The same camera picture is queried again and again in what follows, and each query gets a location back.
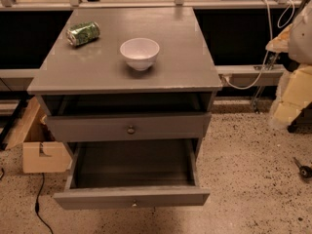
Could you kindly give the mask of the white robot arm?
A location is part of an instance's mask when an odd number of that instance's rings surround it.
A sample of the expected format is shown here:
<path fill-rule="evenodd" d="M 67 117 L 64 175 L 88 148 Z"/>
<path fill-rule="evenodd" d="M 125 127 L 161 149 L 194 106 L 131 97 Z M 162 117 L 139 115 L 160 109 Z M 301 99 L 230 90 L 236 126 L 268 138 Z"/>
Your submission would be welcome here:
<path fill-rule="evenodd" d="M 286 71 L 280 78 L 277 98 L 270 109 L 271 127 L 285 129 L 312 102 L 312 1 L 265 49 L 287 53 L 298 63 L 295 71 Z"/>

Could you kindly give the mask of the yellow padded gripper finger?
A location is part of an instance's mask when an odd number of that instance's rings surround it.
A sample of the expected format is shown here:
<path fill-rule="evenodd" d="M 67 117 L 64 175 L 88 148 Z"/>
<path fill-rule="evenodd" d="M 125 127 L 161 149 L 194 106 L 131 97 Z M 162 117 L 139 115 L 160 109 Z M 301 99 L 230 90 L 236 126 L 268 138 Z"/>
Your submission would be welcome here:
<path fill-rule="evenodd" d="M 288 127 L 312 102 L 312 66 L 301 64 L 280 78 L 276 99 L 270 108 L 270 126 Z"/>
<path fill-rule="evenodd" d="M 270 40 L 265 49 L 273 53 L 287 53 L 289 51 L 289 39 L 292 24 L 289 24 L 284 28 L 278 36 Z"/>

